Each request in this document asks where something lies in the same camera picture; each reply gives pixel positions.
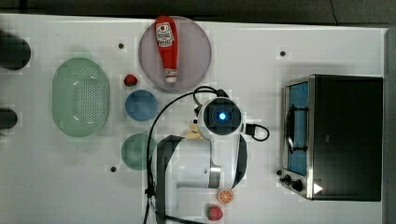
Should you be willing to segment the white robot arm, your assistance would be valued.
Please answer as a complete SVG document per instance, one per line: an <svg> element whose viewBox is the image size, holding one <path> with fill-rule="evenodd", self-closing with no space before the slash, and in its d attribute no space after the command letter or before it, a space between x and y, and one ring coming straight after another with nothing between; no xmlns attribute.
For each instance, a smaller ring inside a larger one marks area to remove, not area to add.
<svg viewBox="0 0 396 224"><path fill-rule="evenodd" d="M157 224L185 221L178 216L178 189L233 189L246 173L244 123L234 101L227 97L207 101L198 113L197 125L200 139L169 135L152 155Z"/></svg>

